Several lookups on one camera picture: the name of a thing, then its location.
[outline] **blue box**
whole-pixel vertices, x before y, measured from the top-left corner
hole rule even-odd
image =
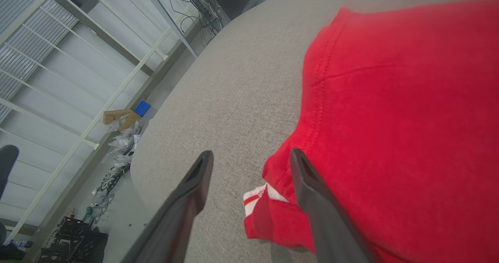
[[[151,108],[151,105],[145,100],[142,100],[137,107],[135,107],[135,112],[139,114],[140,117],[144,116],[146,112]]]

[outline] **concrete floor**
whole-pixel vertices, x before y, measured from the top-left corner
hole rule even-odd
[[[204,30],[203,35],[208,40],[212,37],[207,35],[206,30]],[[191,46],[198,55],[201,54],[204,47],[201,44],[200,34],[192,41]],[[194,60],[193,55],[186,50],[148,97],[146,101],[151,104],[151,108],[142,119],[144,129],[147,128],[149,121],[154,118],[157,110]],[[75,217],[81,219],[90,203],[96,201],[91,192],[101,184],[105,174],[111,169],[111,159],[112,156],[106,157],[98,165],[67,207],[67,215],[70,215],[74,208]],[[98,223],[93,225],[93,227],[98,227],[102,233],[109,234],[103,263],[119,263],[155,213],[148,210],[142,203],[133,187],[129,172],[118,181],[112,193],[115,195],[113,201],[108,205],[107,211],[100,217]],[[98,212],[99,210],[94,209],[93,215],[97,215]]]

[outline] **red cloth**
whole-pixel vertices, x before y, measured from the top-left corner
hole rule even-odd
[[[499,0],[361,14],[310,46],[296,131],[244,221],[314,250],[289,151],[302,149],[383,261],[499,261]]]

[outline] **cardboard box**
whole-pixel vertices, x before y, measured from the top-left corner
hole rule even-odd
[[[123,122],[123,125],[121,125],[121,127],[119,128],[120,132],[132,127],[137,120],[141,119],[139,114],[130,109],[120,109],[120,110],[104,111],[104,115],[102,116],[102,121],[104,122],[105,125],[109,125],[113,121],[116,121],[123,116],[127,116],[127,118]]]

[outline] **corrugated metal panel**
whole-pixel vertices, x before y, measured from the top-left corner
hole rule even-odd
[[[0,32],[3,32],[33,1],[0,0],[0,20],[2,21]],[[73,27],[78,22],[75,16],[54,0],[46,0],[42,7],[68,27]],[[32,14],[25,24],[53,44],[59,43],[68,34],[68,31],[62,25],[40,9]],[[6,43],[21,51],[25,56],[2,44],[0,46],[0,69],[25,81],[37,68],[37,65],[27,57],[41,63],[53,50],[50,44],[24,27],[20,27]],[[1,98],[11,100],[21,86],[22,84],[18,81],[0,72]],[[0,123],[9,112],[9,108],[0,106]]]

